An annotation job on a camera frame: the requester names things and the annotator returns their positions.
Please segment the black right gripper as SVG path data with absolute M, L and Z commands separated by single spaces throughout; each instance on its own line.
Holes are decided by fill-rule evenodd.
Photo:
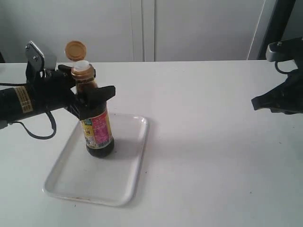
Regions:
M 272 113 L 286 115 L 303 113 L 303 72 L 299 69 L 291 71 L 286 80 L 263 95 L 251 100 L 253 109 L 270 109 Z

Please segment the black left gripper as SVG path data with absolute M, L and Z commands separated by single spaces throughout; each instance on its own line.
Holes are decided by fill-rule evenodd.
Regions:
M 33 107 L 28 115 L 36 116 L 64 108 L 80 119 L 83 104 L 92 110 L 116 95 L 115 86 L 84 87 L 77 98 L 71 90 L 76 85 L 73 77 L 95 78 L 96 71 L 91 64 L 84 69 L 61 64 L 56 70 L 45 70 L 45 74 L 34 83 L 27 82 L 26 89 Z

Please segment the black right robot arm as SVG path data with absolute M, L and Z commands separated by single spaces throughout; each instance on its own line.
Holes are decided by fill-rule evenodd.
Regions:
M 275 63 L 277 72 L 287 75 L 283 83 L 251 100 L 254 110 L 269 109 L 272 113 L 286 115 L 303 112 L 303 38 L 293 38 L 270 43 L 266 50 L 266 60 Z M 282 71 L 278 64 L 294 61 L 297 68 Z

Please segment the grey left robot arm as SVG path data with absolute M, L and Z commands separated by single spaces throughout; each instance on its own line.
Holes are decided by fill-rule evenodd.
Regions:
M 32 78 L 19 87 L 11 87 L 0 92 L 0 121 L 8 124 L 44 114 L 60 108 L 66 109 L 79 120 L 99 115 L 107 100 L 116 94 L 115 86 L 84 88 L 73 93 L 76 81 L 71 67 L 59 65 L 56 70 L 45 70 L 43 77 L 33 74 L 27 66 L 26 75 Z

